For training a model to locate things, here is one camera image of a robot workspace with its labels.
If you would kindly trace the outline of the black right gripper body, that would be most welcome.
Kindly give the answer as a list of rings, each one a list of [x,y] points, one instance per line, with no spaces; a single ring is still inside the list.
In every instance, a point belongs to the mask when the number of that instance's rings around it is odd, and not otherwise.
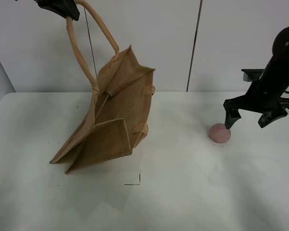
[[[244,95],[225,100],[223,106],[226,111],[242,109],[258,113],[289,109],[289,98],[282,98],[283,92],[281,85],[257,80]]]

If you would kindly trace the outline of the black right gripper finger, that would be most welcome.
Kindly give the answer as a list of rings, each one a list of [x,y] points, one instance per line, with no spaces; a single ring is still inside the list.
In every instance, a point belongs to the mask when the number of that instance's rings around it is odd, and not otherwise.
[[[226,110],[225,127],[226,129],[231,129],[236,121],[241,119],[241,115],[238,109]]]
[[[272,122],[284,118],[288,115],[285,109],[278,109],[269,113],[264,113],[258,120],[258,124],[261,128],[265,128],[267,125],[271,124]]]

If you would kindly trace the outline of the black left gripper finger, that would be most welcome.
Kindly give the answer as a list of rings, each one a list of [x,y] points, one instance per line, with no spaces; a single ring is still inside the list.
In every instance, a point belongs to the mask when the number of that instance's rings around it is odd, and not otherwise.
[[[78,21],[80,12],[74,0],[38,0],[37,4],[40,8],[54,12],[63,18],[71,17]]]

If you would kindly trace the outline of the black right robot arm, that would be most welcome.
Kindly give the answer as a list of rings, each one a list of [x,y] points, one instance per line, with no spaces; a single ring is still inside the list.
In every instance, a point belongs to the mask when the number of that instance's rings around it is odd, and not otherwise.
[[[265,69],[242,70],[251,85],[244,95],[225,100],[227,129],[241,119],[240,109],[260,113],[261,128],[287,116],[289,98],[283,98],[282,94],[289,86],[289,27],[275,38],[272,54]]]

